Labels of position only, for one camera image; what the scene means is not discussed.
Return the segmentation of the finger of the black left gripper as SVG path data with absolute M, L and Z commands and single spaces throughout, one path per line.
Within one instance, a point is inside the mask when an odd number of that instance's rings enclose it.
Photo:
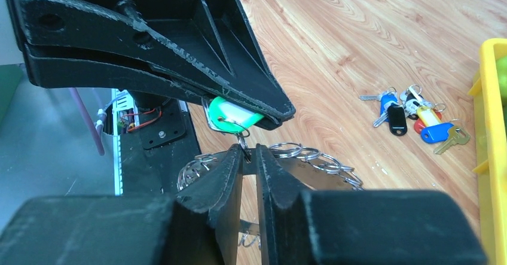
M 231 73 L 244 53 L 270 71 L 240 0 L 16 0 L 16 40 L 22 53 L 82 48 L 168 67 L 159 52 Z M 283 121 L 294 114 L 283 90 Z
M 101 87 L 131 90 L 200 104 L 203 98 L 222 97 L 263 115 L 256 126 L 274 130 L 283 123 L 283 89 L 268 69 L 238 55 L 235 73 L 214 70 L 200 61 L 156 52 L 168 67 L 152 65 L 114 53 L 82 48 L 24 44 L 29 80 L 43 88 Z

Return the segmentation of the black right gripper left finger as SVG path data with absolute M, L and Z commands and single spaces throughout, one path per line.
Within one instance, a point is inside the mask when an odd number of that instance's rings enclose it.
M 1 234 L 2 264 L 235 264 L 243 152 L 177 196 L 47 196 Z

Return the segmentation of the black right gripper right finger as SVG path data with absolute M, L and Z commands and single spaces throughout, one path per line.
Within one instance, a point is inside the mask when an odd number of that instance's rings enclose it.
M 486 264 L 458 204 L 437 190 L 311 190 L 255 149 L 263 264 Z

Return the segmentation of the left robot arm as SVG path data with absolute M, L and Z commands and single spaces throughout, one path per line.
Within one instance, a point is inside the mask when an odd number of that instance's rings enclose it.
M 138 107 L 222 97 L 273 130 L 295 107 L 240 0 L 7 0 L 32 84 L 127 90 Z

